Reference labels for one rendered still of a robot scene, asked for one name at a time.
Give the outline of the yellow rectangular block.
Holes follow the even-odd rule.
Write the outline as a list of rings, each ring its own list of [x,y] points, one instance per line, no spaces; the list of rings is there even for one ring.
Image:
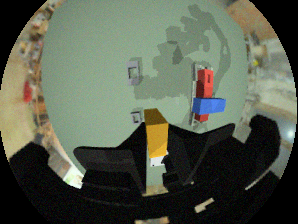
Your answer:
[[[156,109],[144,109],[146,145],[149,159],[166,155],[169,121]]]

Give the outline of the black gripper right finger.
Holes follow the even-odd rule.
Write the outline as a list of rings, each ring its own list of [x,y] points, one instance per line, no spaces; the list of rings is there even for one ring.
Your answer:
[[[234,129],[235,124],[231,123],[214,128],[213,131],[210,129],[205,133],[196,133],[169,123],[168,153],[182,185],[193,183],[193,173],[201,165],[210,145],[225,140],[227,136],[233,136]]]

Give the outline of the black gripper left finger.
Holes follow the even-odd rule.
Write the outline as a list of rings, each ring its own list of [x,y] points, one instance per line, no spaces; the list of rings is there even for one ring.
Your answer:
[[[74,159],[85,171],[130,172],[141,194],[146,194],[146,132],[145,121],[116,148],[78,147],[73,149]]]

